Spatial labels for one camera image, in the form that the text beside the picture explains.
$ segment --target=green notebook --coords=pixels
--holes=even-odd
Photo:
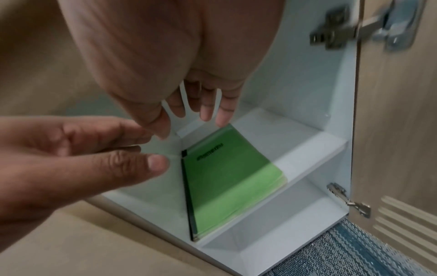
[[[282,171],[232,125],[183,151],[191,239],[243,214],[287,183]]]

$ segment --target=hand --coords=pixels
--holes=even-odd
[[[57,208],[163,174],[151,133],[114,117],[0,117],[0,252]]]
[[[284,0],[59,0],[92,74],[140,124],[161,138],[185,116],[179,84],[200,118],[229,123],[244,82],[279,26]]]

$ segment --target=metal hinge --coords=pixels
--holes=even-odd
[[[347,198],[346,196],[346,190],[343,189],[340,185],[337,183],[330,183],[327,186],[328,190],[333,193],[336,197],[340,198],[342,201],[346,203],[347,206],[354,207],[360,212],[360,215],[370,218],[371,215],[371,208],[370,206],[364,204],[364,203],[358,203],[358,202],[352,202]]]
[[[347,25],[349,6],[326,13],[325,23],[310,34],[310,44],[325,44],[328,50],[341,49],[347,41],[373,38],[385,41],[388,51],[404,50],[414,42],[426,0],[392,0],[390,6],[356,25]]]

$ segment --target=blue rug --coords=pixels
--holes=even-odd
[[[436,276],[344,220],[265,276]]]

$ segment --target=cabinet door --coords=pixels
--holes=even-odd
[[[364,18],[387,0],[366,0]],[[350,219],[437,272],[437,1],[428,0],[416,41],[402,52],[361,45],[352,199],[371,219]]]

